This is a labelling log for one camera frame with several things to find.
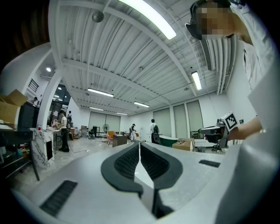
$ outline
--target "black pants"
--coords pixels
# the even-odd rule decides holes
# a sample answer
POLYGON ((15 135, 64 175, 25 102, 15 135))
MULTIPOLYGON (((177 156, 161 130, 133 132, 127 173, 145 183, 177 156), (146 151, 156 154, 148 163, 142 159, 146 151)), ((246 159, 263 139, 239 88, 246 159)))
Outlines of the black pants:
POLYGON ((155 143, 155 144, 159 145, 159 143, 154 140, 154 133, 152 133, 152 143, 155 143))
POLYGON ((62 147, 61 149, 69 149, 68 147, 68 131, 67 131, 67 128, 62 128, 61 129, 61 136, 62 136, 62 147))

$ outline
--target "fluorescent light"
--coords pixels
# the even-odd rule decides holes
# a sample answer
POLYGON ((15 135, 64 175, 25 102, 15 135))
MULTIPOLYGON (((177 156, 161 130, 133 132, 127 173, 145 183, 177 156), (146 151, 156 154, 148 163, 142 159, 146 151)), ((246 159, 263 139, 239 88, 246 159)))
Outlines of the fluorescent light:
POLYGON ((141 103, 138 103, 138 102, 134 102, 134 104, 137 104, 137 105, 140 105, 140 106, 143 106, 143 107, 150 107, 150 106, 148 106, 148 105, 141 104, 141 103))
POLYGON ((168 40, 175 37, 177 34, 169 23, 149 4, 143 0, 119 0, 132 8, 136 9, 138 12, 146 16, 152 23, 154 23, 161 32, 167 37, 168 40))
POLYGON ((193 72, 192 77, 193 77, 194 82, 196 83, 197 90, 201 90, 202 88, 201 88, 200 77, 198 76, 198 73, 193 72))
POLYGON ((94 110, 102 110, 102 109, 99 109, 99 108, 94 108, 94 107, 89 107, 90 109, 94 109, 94 110))
POLYGON ((110 96, 110 97, 114 96, 113 94, 105 93, 105 92, 95 90, 95 89, 91 89, 91 88, 88 88, 87 91, 94 92, 94 93, 99 93, 99 94, 102 94, 102 95, 105 95, 105 96, 110 96))

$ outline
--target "brown desk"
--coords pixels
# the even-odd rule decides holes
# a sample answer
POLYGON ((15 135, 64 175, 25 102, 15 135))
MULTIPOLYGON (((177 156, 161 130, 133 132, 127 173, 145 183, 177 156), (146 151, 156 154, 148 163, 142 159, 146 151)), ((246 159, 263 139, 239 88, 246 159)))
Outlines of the brown desk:
POLYGON ((127 143, 127 137, 125 135, 114 135, 113 136, 113 147, 124 145, 127 143))

